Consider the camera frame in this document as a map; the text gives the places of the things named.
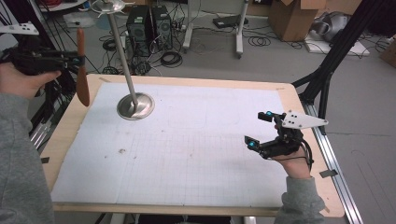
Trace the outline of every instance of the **gray floor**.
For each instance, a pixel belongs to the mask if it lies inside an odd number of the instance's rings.
[[[210,18],[198,18],[195,23],[214,28]],[[265,18],[250,18],[249,21],[250,28],[267,24]],[[85,34],[86,55],[95,66],[100,66],[105,51],[97,39],[108,31],[93,26],[86,29]],[[365,47],[375,45],[368,41],[362,44]],[[238,60],[234,45],[233,35],[194,31],[191,50],[182,54],[183,64],[178,68],[158,67],[158,70],[164,77],[291,83],[315,71],[325,58],[323,54],[308,53],[305,47],[294,49],[274,39],[270,46],[252,47],[244,38],[244,54]],[[369,57],[347,56],[333,75],[327,133],[363,222],[393,224],[396,220],[393,142],[396,137],[393,117],[396,114],[396,68],[379,59],[374,48],[369,50]],[[159,76],[160,73],[151,70],[148,75]],[[56,214],[58,223],[93,223],[97,217],[99,214]],[[260,224],[272,222],[272,218],[258,218]],[[344,218],[327,222],[346,223]]]

